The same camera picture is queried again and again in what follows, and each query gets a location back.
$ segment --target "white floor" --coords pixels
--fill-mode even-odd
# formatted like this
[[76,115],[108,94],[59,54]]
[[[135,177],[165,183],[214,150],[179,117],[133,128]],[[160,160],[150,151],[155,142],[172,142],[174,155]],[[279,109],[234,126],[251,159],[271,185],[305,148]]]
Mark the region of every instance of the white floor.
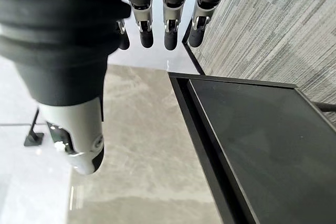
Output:
[[[181,40],[191,18],[194,0],[187,0],[174,51],[164,48],[162,0],[153,1],[154,45],[140,44],[134,17],[125,21],[131,46],[109,57],[110,64],[164,69],[197,74]],[[23,147],[36,110],[13,64],[0,57],[0,224],[63,224],[66,220],[69,165],[56,153],[46,133],[39,147]]]

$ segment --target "robotic finger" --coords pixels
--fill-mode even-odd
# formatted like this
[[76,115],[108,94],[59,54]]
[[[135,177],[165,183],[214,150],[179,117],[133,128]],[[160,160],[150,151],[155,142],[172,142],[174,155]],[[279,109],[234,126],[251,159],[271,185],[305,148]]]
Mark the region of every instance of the robotic finger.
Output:
[[125,28],[125,22],[123,19],[117,20],[118,26],[117,31],[121,35],[121,41],[119,48],[121,50],[127,50],[130,47],[130,40],[128,38],[128,34]]
[[143,47],[150,48],[153,45],[152,31],[152,3],[153,0],[129,0],[134,13],[135,22],[140,31],[140,41]]
[[162,0],[164,23],[164,46],[174,50],[177,45],[177,31],[181,22],[185,0]]
[[192,16],[192,28],[189,34],[189,44],[199,47],[203,41],[205,29],[221,0],[195,0]]

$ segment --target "black metal leg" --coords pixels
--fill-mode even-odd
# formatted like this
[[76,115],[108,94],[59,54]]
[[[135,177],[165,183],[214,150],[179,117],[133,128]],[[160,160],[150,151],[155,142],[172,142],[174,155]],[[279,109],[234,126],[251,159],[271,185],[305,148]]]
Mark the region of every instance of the black metal leg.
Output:
[[41,145],[41,143],[42,143],[44,133],[35,133],[34,132],[34,126],[36,124],[38,113],[39,113],[39,109],[37,108],[34,119],[31,123],[32,125],[30,127],[29,132],[28,132],[28,135],[26,136],[24,146],[37,146],[37,145]]
[[336,104],[329,104],[329,103],[323,103],[323,102],[314,102],[314,104],[322,112],[336,112]]

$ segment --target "robotic arm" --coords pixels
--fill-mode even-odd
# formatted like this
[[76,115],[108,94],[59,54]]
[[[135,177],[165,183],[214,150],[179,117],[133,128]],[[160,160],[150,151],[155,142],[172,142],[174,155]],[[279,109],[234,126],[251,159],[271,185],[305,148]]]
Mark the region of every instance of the robotic arm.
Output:
[[[163,0],[164,45],[173,50],[185,0]],[[39,103],[56,148],[81,174],[103,159],[103,82],[108,55],[130,45],[123,19],[134,12],[144,47],[153,45],[152,0],[0,0],[0,55],[14,61]],[[196,0],[190,45],[201,44],[220,0]]]

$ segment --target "marble floor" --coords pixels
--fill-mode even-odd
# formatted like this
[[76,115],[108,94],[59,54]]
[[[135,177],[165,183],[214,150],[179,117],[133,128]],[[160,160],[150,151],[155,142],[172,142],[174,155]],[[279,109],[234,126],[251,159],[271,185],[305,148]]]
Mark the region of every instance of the marble floor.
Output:
[[[181,43],[174,51],[163,45],[162,1],[153,1],[154,45],[140,44],[134,17],[125,21],[131,46],[109,57],[110,64],[197,73]],[[179,29],[182,40],[194,0],[187,0]],[[43,118],[37,131],[46,133],[40,147],[23,147],[36,110],[13,64],[0,57],[0,224],[66,223],[70,167],[55,152]]]
[[110,65],[104,159],[71,174],[68,224],[221,224],[166,71]]

